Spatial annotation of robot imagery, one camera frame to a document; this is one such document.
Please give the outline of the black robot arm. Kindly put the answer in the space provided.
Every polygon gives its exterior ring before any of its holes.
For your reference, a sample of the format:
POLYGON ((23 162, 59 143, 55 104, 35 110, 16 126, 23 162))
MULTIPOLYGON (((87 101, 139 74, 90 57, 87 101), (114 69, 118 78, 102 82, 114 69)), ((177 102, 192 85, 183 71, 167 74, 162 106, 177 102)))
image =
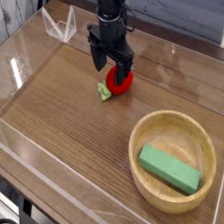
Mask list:
POLYGON ((101 71, 111 58, 116 64, 115 85, 123 84, 132 70, 134 51, 126 40, 127 8, 125 0, 97 0, 99 24, 89 24, 88 43, 97 70, 101 71))

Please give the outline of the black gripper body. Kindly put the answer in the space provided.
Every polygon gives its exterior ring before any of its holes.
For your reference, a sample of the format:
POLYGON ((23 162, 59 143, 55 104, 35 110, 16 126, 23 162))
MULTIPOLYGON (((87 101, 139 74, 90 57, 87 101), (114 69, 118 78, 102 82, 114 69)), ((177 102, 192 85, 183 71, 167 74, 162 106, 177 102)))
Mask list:
POLYGON ((127 27, 126 17, 119 17, 114 22, 100 21, 98 25, 88 24, 88 43, 104 44, 106 57, 117 62, 134 59, 134 52, 126 41, 127 27))

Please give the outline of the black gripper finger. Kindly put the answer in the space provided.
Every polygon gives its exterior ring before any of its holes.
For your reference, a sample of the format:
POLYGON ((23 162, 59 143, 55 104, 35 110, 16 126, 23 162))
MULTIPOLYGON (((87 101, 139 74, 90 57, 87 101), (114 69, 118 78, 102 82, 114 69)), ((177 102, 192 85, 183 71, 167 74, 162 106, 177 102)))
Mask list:
POLYGON ((133 61, 119 60, 116 62, 115 84, 123 85, 125 82, 131 81, 133 61))
POLYGON ((101 71, 107 63, 105 45, 91 43, 91 55, 97 70, 101 71))

